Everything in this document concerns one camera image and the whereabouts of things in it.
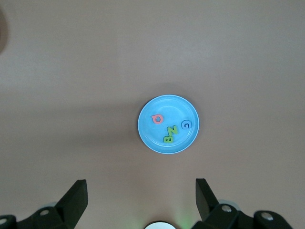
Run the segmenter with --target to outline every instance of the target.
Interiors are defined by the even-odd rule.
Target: screw
[[[273,220],[272,215],[270,215],[268,212],[263,212],[263,213],[261,214],[261,216],[262,216],[264,219],[268,220],[268,221]]]
[[[4,219],[0,219],[0,225],[5,224],[5,223],[6,223],[6,221],[8,221],[6,218],[4,218]]]
[[[228,205],[223,205],[223,206],[221,207],[221,209],[222,209],[223,211],[225,211],[225,212],[231,212],[231,211],[232,211],[232,209],[231,209]]]
[[[46,209],[46,210],[43,210],[43,211],[40,213],[40,215],[41,215],[41,216],[45,216],[45,215],[47,215],[49,212],[50,212],[50,211]]]

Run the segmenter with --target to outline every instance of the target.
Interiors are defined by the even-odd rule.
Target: table surface
[[[76,229],[200,219],[195,179],[305,225],[305,1],[0,0],[0,215],[87,179]],[[186,150],[137,132],[162,94],[200,117]]]

